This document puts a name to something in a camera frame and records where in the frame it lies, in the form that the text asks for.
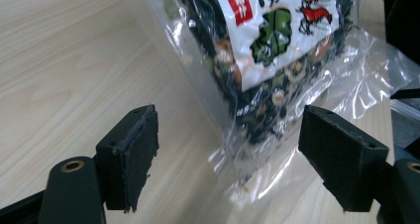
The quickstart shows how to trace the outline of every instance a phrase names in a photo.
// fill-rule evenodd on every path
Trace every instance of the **snack package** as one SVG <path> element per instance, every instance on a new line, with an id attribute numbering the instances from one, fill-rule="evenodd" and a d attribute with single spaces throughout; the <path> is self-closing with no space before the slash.
<path id="1" fill-rule="evenodd" d="M 147 2 L 220 136 L 209 162 L 240 205 L 280 180 L 304 188 L 314 178 L 287 169 L 305 162 L 297 151 L 305 104 L 360 119 L 419 74 L 359 29 L 358 0 Z"/>

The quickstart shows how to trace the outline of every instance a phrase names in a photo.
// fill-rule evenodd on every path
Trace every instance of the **wooden table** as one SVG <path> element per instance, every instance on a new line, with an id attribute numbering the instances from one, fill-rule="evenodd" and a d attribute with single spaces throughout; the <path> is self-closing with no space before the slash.
<path id="1" fill-rule="evenodd" d="M 155 46 L 165 42 L 161 28 L 138 24 L 148 10 L 132 14 L 134 1 L 0 0 L 0 208 L 44 189 L 56 163 L 92 157 L 128 111 L 153 103 L 152 176 L 138 211 L 107 211 L 108 223 L 374 223 L 377 206 L 344 213 L 320 178 L 303 193 L 280 190 L 233 208 L 207 162 L 218 140 L 170 46 Z M 380 0 L 364 2 L 373 12 L 364 23 L 383 35 Z M 388 104 L 359 126 L 392 145 Z"/>

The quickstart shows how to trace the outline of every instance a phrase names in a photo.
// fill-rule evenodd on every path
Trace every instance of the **red label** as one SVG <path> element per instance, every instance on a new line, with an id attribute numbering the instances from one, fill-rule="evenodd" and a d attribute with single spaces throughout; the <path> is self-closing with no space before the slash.
<path id="1" fill-rule="evenodd" d="M 250 0 L 228 0 L 235 13 L 237 26 L 240 26 L 253 18 L 253 9 Z"/>

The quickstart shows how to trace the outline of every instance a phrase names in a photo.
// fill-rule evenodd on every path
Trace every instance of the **clear plastic packaging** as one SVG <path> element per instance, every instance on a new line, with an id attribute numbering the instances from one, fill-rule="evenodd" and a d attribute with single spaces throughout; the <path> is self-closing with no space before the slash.
<path id="1" fill-rule="evenodd" d="M 354 121 L 420 74 L 358 28 L 358 0 L 148 2 L 220 135 L 209 162 L 239 206 L 314 177 L 297 151 L 305 104 Z"/>

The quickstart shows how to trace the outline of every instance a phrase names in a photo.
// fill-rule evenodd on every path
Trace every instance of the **light wood surface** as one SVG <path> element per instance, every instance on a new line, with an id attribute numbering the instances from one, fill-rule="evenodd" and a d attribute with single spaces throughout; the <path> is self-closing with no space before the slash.
<path id="1" fill-rule="evenodd" d="M 376 15 L 382 8 L 375 2 L 369 11 Z M 147 9 L 132 13 L 134 6 L 0 0 L 0 208 L 44 189 L 58 162 L 92 157 L 128 111 L 153 103 L 160 149 L 152 176 L 138 211 L 107 211 L 108 223 L 375 222 L 377 206 L 344 213 L 320 178 L 303 192 L 274 191 L 258 205 L 235 209 L 207 162 L 219 145 L 205 113 L 170 46 L 156 47 L 165 42 L 162 30 L 145 16 Z M 144 21 L 136 21 L 139 14 Z M 383 17 L 369 20 L 383 25 Z M 385 103 L 358 125 L 392 145 L 389 121 Z"/>

